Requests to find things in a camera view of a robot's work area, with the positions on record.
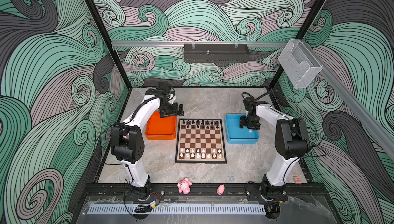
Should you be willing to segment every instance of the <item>robotic arm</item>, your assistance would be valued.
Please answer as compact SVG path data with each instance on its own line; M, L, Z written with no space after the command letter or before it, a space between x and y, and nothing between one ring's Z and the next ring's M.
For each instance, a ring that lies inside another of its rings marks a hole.
M258 102L258 99L252 96L244 97L246 116L239 119L239 126L259 130L261 117L276 128L277 153L271 169L263 177L261 189L262 194L269 197L282 194L285 188L284 179L299 158L310 151L310 144L305 140L308 138L305 120L279 112L265 101Z
M150 178L141 161L145 144L141 129L150 116L159 109L160 117L184 115L183 105L174 103L175 92L165 82L159 82L156 89L149 89L134 113L111 129L111 154L125 165L130 178L129 184L140 198L150 193Z

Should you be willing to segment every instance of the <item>pink pig toy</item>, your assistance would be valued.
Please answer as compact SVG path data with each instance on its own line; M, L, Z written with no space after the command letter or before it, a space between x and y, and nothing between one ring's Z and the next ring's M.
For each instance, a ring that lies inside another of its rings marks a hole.
M179 193L183 192L183 194L188 194L190 192L191 182L188 178L184 178L182 181L178 183L178 191Z
M220 185L220 186L218 187L217 193L218 193L219 195L222 195L223 192L224 192L224 185L222 184L222 185Z

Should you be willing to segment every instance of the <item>gray floor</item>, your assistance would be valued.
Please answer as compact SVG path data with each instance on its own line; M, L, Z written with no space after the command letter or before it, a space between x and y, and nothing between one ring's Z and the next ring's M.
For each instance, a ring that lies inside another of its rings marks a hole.
M127 103L122 120L126 119L141 103L146 88L133 89ZM265 93L260 88L180 88L175 89L176 102L184 105L183 118L222 119L226 114L242 114L245 112L242 103L242 92L248 92L254 97ZM269 96L263 97L271 103ZM142 133L145 141L145 152L142 161L146 172L153 183L176 183L188 177L193 183L246 183L261 182L263 175L268 172L275 158L274 128L260 119L260 139L256 144L228 144L225 149L227 164L186 164L175 163L176 139L172 141L149 141L145 138L145 128ZM109 153L106 163L117 163L116 158ZM300 166L295 165L286 179L293 183L293 176L298 176L306 183ZM121 165L105 165L99 183L123 183L127 177Z

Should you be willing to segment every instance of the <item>chessboard frame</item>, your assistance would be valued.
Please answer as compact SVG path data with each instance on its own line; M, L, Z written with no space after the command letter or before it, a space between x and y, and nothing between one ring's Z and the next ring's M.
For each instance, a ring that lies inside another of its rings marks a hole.
M181 120L218 120L220 121L220 129L222 132L222 141L223 141L223 156L224 156L224 161L178 161L178 145L179 145L179 139L180 139L180 127L181 127ZM215 118L210 118L210 119L205 119L205 118L179 118L178 119L178 131L176 134L176 150L175 150L175 163L211 163L211 164L226 164L227 163L227 157L226 157L226 149L225 149L225 139L224 139L224 133L223 133L223 123L222 119L215 119Z

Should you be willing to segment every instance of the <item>chessboard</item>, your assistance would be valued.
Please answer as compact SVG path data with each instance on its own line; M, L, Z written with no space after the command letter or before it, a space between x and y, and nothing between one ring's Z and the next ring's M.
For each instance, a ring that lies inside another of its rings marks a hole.
M227 163L221 119L179 119L175 162Z

